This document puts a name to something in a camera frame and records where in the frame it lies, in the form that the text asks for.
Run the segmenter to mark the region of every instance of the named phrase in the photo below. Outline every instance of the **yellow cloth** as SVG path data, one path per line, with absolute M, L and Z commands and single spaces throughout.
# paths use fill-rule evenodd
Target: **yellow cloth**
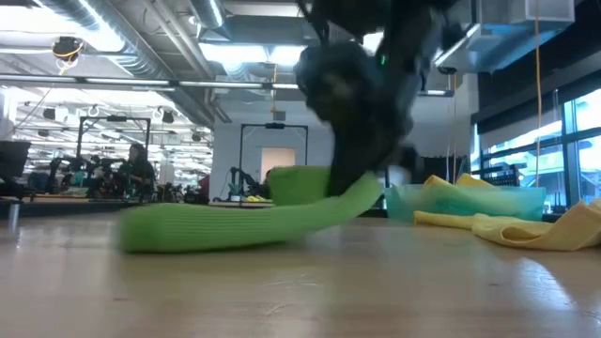
M 425 184 L 449 183 L 430 177 Z M 457 181 L 457 185 L 485 186 L 488 183 L 464 175 Z M 556 223 L 529 222 L 513 217 L 490 217 L 482 214 L 454 216 L 422 211 L 415 211 L 413 218 L 416 224 L 470 230 L 479 238 L 516 248 L 574 251 L 601 244 L 601 198 L 595 199 L 589 206 L 578 203 Z

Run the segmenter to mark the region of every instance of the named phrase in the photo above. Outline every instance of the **green cloth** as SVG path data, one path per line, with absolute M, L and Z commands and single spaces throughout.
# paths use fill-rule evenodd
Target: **green cloth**
M 270 197 L 278 207 L 305 205 L 322 200 L 330 178 L 327 166 L 293 166 L 270 174 Z
M 119 246 L 127 253 L 187 253 L 302 238 L 352 220 L 382 193 L 378 179 L 366 174 L 343 195 L 323 198 L 327 179 L 305 179 L 327 170 L 303 166 L 274 170 L 270 185 L 275 200 L 290 206 L 232 209 L 158 204 L 126 210 L 118 228 Z M 296 189 L 297 199 L 291 195 Z M 314 203 L 294 205 L 315 200 L 317 192 L 322 198 Z

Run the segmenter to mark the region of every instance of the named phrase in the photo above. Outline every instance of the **blue plastic bin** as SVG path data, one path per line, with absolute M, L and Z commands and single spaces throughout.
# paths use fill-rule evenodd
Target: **blue plastic bin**
M 385 191 L 388 217 L 413 223 L 413 211 L 473 216 L 509 216 L 526 221 L 541 221 L 545 188 L 471 186 L 392 186 Z

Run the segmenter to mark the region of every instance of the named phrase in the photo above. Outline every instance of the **desk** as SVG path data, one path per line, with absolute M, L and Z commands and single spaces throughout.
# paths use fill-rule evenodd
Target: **desk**
M 117 216 L 27 219 L 0 244 L 0 336 L 601 336 L 601 253 L 358 219 L 253 250 L 121 255 Z

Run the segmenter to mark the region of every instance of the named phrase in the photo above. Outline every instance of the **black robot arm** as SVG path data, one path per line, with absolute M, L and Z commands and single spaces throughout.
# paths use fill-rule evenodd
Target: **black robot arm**
M 328 195 L 343 193 L 367 171 L 418 163 L 402 159 L 413 127 L 410 108 L 438 48 L 461 39 L 447 11 L 458 0 L 315 0 L 301 11 L 321 43 L 305 49 L 295 67 L 307 106 L 331 125 L 334 154 Z M 329 41 L 328 23 L 355 37 Z M 375 54 L 357 41 L 383 30 Z M 417 167 L 407 168 L 417 174 Z

